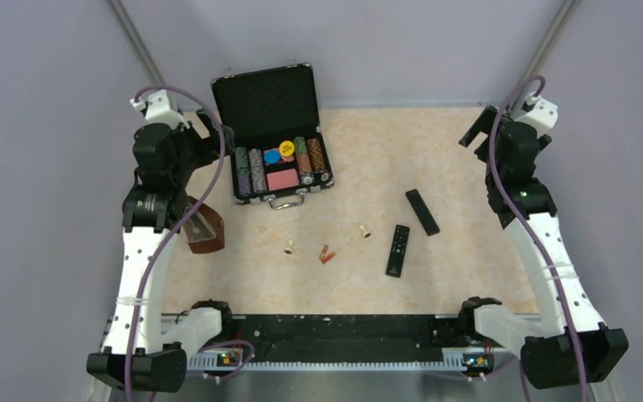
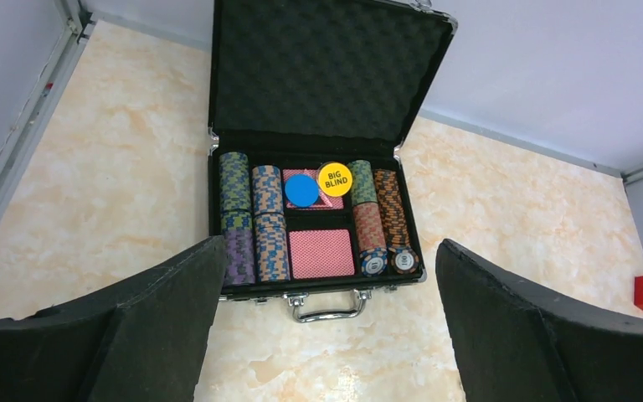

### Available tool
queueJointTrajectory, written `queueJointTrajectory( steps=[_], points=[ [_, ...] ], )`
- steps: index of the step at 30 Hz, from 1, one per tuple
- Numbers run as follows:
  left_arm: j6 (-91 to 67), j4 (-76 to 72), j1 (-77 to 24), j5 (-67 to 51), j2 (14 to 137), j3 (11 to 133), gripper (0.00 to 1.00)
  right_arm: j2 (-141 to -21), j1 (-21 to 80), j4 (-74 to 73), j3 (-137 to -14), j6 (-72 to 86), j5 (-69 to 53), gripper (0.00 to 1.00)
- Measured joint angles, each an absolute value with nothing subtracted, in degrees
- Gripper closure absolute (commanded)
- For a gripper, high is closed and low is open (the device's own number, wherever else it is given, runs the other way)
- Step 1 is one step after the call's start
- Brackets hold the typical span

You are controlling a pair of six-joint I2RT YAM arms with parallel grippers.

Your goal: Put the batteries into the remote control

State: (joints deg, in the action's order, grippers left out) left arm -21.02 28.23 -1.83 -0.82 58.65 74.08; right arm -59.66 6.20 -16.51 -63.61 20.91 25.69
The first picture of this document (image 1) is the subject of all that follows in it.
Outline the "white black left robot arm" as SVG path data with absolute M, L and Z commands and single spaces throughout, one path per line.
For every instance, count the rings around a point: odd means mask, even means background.
M 175 393 L 186 377 L 188 358 L 209 341 L 224 346 L 235 325 L 224 301 L 198 301 L 182 321 L 162 330 L 162 303 L 173 247 L 186 225 L 202 224 L 208 238 L 191 237 L 192 251 L 224 247 L 222 219 L 201 198 L 186 193 L 193 172 L 222 162 L 221 141 L 229 134 L 211 113 L 196 112 L 208 129 L 202 138 L 179 113 L 154 117 L 134 134 L 135 182 L 122 205 L 124 255 L 116 308 L 100 350 L 86 360 L 86 371 L 113 389 Z

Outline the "black remote with buttons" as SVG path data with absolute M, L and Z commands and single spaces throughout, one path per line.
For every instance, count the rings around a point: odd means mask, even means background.
M 389 251 L 385 275 L 399 278 L 402 275 L 404 266 L 405 251 L 409 240 L 408 226 L 397 224 L 394 229 L 394 237 Z

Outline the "orange battery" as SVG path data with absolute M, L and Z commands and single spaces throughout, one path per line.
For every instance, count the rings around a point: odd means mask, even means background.
M 324 246 L 323 246 L 322 251 L 321 251 L 321 253 L 320 253 L 320 255 L 319 255 L 319 260 L 324 260 L 324 259 L 326 258 L 326 256 L 327 256 L 327 252 L 328 252 L 328 248 L 329 248 L 329 246 L 328 246 L 328 245 L 324 245 Z

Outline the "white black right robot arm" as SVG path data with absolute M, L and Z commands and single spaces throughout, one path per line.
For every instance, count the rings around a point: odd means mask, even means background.
M 520 318 L 495 298 L 473 296 L 457 322 L 464 343 L 489 338 L 518 358 L 536 389 L 602 382 L 629 347 L 625 331 L 609 327 L 588 298 L 553 197 L 535 175 L 557 117 L 556 108 L 543 106 L 517 119 L 503 115 L 495 137 L 475 151 L 486 164 L 488 203 L 521 258 L 541 321 Z

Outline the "red battery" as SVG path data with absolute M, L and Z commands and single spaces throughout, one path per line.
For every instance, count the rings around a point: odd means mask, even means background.
M 336 252 L 332 252 L 328 255 L 325 255 L 325 257 L 321 260 L 322 264 L 326 264 L 329 260 L 331 260 L 334 256 L 336 256 Z

